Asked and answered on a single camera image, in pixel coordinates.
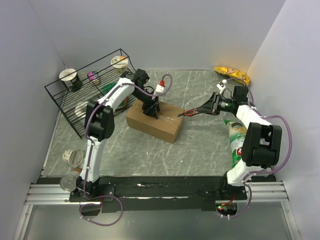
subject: snack bag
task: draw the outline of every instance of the snack bag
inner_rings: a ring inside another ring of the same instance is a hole
[[[242,146],[245,141],[247,128],[241,122],[224,120],[229,128],[230,146],[232,151],[232,167],[242,159]]]
[[[235,70],[233,68],[228,68],[228,67],[224,67],[224,66],[215,66],[213,68],[217,73],[220,73],[220,74],[224,74],[224,75],[228,75],[230,78],[239,78],[239,79],[242,79],[244,80],[244,82],[249,85],[250,83],[250,78],[248,77],[248,75],[243,72],[243,71],[238,71],[238,70]]]

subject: black metal rack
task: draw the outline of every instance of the black metal rack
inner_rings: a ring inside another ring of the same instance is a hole
[[[110,64],[111,59],[115,56],[124,56],[125,58],[123,60],[128,59],[129,63],[127,65],[127,70],[132,73],[136,71],[131,63],[129,55],[119,48],[118,50],[115,50],[108,55],[105,55],[76,70],[82,82],[80,90],[75,92],[71,91],[71,87],[65,85],[60,79],[44,86],[49,96],[60,109],[62,115],[80,138],[85,135],[85,126],[84,121],[82,120],[83,118],[76,115],[75,108],[77,104],[81,102],[91,100],[97,101],[105,95],[103,93],[103,88],[105,86],[116,83],[119,80],[121,74],[114,70],[113,64]],[[99,84],[94,84],[89,81],[87,73],[91,71],[97,71],[100,81]],[[120,110],[116,110],[114,115],[116,116],[125,111],[134,102],[134,100],[135,97],[133,95],[129,95],[125,107]]]

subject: brown box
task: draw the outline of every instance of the brown box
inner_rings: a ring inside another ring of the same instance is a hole
[[[160,112],[158,119],[155,119],[143,113],[142,105],[143,103],[137,100],[130,107],[125,116],[129,127],[173,144],[184,121],[183,118],[177,118],[177,116],[185,110],[160,101]]]

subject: marble table surface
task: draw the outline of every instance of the marble table surface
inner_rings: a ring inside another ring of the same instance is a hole
[[[205,103],[225,76],[210,70],[148,70],[151,86],[161,77],[173,76],[171,90],[159,100],[186,110]],[[228,83],[233,90],[236,82]],[[103,151],[102,176],[221,176],[232,166],[229,131],[223,120],[237,120],[231,113],[199,114],[184,119],[174,144],[128,127],[127,110],[115,117],[115,130]],[[71,168],[62,160],[68,149],[86,151],[61,115],[42,171],[42,177],[61,177]]]

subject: green package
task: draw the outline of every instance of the green package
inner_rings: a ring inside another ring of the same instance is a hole
[[[230,146],[232,151],[232,167],[242,159],[242,146],[245,141],[247,128],[241,122],[224,120],[229,128]]]

